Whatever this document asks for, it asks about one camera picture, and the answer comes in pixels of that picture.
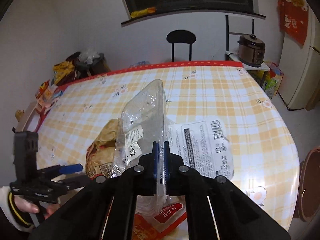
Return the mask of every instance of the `barcode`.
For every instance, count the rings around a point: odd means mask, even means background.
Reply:
[[[210,122],[214,139],[223,138],[223,131],[219,120]]]
[[[106,164],[100,165],[100,170],[104,176],[110,179],[111,171],[112,171],[112,163],[106,163]]]

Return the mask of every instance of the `brown rice cooker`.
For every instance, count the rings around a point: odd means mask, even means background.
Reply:
[[[240,36],[239,43],[239,59],[241,62],[252,66],[260,67],[263,63],[266,45],[253,34]]]

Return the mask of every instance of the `human hand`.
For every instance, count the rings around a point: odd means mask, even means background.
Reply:
[[[14,203],[16,204],[17,208],[22,212],[37,214],[40,211],[37,205],[23,199],[20,196],[14,196]],[[44,214],[44,218],[47,219],[48,217],[50,217],[54,212],[58,210],[59,207],[59,204],[49,204],[46,209],[47,213]]]

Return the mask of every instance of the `clear plastic container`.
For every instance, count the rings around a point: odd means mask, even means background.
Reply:
[[[124,107],[119,122],[112,177],[120,176],[125,169],[137,165],[140,156],[152,152],[153,142],[159,143],[157,192],[153,197],[138,196],[136,212],[142,215],[153,216],[158,214],[166,201],[163,153],[164,136],[166,134],[165,117],[163,84],[161,80],[156,79]],[[128,157],[131,145],[136,149],[136,158]]]

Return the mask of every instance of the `dining table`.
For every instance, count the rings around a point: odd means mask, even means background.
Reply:
[[[59,87],[63,95],[38,130],[38,169],[85,166],[86,150],[104,125],[155,79],[163,82],[170,122],[211,116],[224,122],[234,162],[231,182],[288,230],[298,193],[297,149],[277,109],[240,62],[136,66]],[[187,219],[164,239],[188,239]]]

